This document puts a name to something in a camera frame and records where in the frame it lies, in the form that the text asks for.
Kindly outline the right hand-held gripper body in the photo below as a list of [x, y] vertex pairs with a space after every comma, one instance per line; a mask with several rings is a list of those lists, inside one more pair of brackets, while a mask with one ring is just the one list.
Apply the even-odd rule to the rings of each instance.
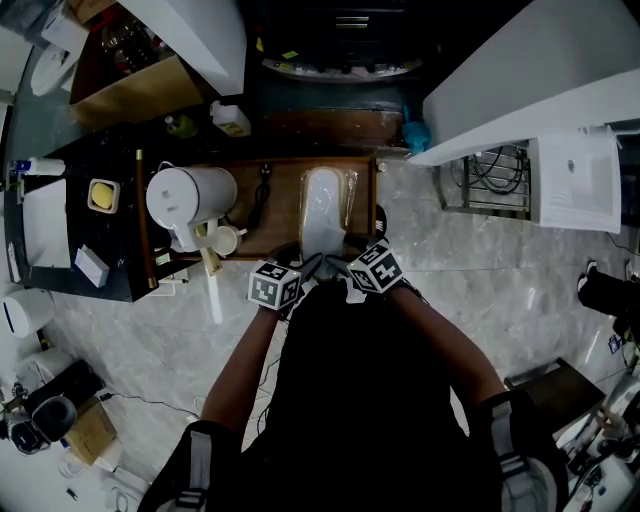
[[403, 271], [385, 237], [348, 235], [345, 243], [358, 251], [344, 270], [360, 291], [384, 294], [403, 279]]

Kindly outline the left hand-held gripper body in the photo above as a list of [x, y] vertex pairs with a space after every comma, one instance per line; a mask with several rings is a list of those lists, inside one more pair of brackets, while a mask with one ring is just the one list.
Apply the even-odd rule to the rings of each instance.
[[295, 266], [299, 257], [300, 245], [292, 242], [259, 260], [249, 275], [247, 299], [287, 320], [302, 293], [304, 267]]

